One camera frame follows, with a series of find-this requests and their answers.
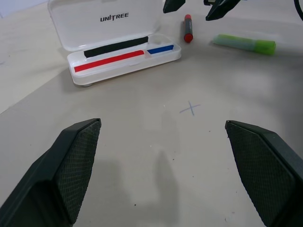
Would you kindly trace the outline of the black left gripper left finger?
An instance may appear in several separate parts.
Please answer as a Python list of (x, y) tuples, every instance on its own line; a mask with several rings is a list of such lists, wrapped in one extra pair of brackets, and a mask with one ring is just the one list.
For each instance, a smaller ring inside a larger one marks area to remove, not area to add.
[(0, 208), (2, 227), (72, 227), (92, 174), (101, 120), (64, 129)]

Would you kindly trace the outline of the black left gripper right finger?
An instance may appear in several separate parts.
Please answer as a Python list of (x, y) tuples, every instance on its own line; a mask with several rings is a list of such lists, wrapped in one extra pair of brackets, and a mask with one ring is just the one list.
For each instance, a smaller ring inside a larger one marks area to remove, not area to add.
[(228, 120), (241, 182), (267, 227), (303, 225), (303, 160), (273, 131)]

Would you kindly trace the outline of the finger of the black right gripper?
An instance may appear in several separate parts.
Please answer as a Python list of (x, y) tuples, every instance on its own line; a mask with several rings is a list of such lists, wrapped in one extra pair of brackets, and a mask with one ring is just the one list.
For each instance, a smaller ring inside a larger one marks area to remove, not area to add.
[(163, 13), (175, 12), (185, 4), (185, 0), (165, 0)]
[(229, 11), (241, 0), (204, 0), (204, 5), (211, 6), (211, 9), (207, 16), (206, 21), (213, 21), (223, 18)]

